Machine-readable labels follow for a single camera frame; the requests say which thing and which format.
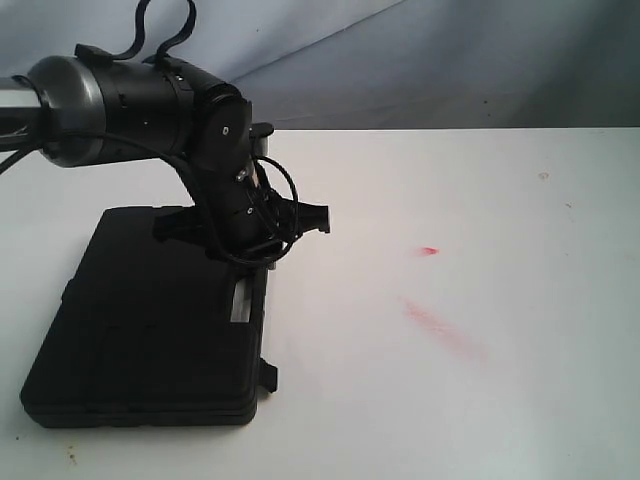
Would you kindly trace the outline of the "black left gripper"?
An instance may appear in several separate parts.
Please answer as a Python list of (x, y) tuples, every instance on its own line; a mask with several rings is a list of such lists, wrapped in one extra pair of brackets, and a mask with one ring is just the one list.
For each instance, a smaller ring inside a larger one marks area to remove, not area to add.
[(186, 166), (180, 177), (194, 204), (156, 217), (159, 241), (200, 246), (214, 260), (279, 260), (305, 233), (330, 232), (329, 207), (302, 202), (289, 172), (264, 155), (229, 175)]

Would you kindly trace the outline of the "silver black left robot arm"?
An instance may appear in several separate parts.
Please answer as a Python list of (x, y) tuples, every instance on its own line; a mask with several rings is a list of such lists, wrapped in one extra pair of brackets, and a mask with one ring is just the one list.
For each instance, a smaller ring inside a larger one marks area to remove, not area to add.
[(160, 216), (155, 237), (238, 264), (275, 261), (330, 230), (327, 207), (272, 187), (273, 131), (238, 88), (172, 57), (136, 63), (81, 45), (1, 82), (3, 169), (34, 151), (63, 168), (160, 159), (193, 203)]

